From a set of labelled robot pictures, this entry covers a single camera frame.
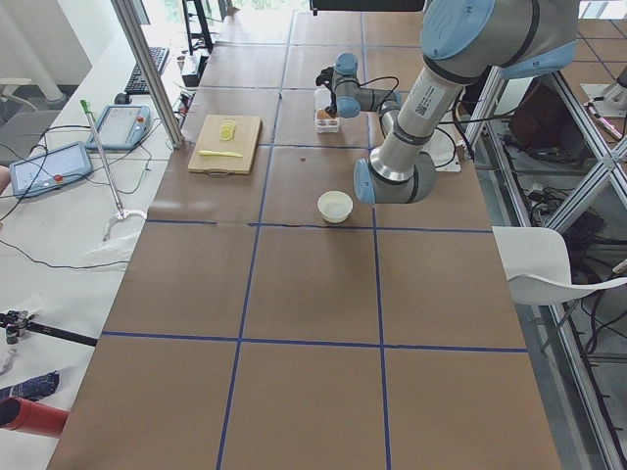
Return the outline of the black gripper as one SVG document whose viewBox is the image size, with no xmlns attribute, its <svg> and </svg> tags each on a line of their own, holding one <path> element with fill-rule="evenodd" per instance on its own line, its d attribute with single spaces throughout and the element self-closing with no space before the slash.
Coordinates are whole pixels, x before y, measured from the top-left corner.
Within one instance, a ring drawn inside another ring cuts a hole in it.
<svg viewBox="0 0 627 470">
<path fill-rule="evenodd" d="M 319 75 L 315 79 L 316 86 L 318 87 L 323 86 L 331 94 L 329 104 L 326 106 L 326 112 L 328 114 L 337 113 L 336 97 L 334 96 L 335 92 L 333 88 L 334 72 L 335 72 L 335 69 L 333 66 L 327 67 L 321 70 Z"/>
</svg>

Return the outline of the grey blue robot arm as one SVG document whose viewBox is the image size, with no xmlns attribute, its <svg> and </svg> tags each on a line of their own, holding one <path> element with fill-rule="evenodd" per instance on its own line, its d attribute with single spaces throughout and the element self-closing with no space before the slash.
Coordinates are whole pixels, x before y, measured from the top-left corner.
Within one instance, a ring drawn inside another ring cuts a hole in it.
<svg viewBox="0 0 627 470">
<path fill-rule="evenodd" d="M 364 204 L 411 204 L 433 189 L 437 174 L 424 146 L 462 89 L 490 67 L 505 78 L 544 75 L 574 58 L 576 1 L 432 1 L 420 33 L 424 67 L 406 100 L 357 79 L 358 60 L 340 54 L 317 85 L 331 95 L 333 116 L 375 112 L 385 139 L 356 162 L 354 188 Z"/>
</svg>

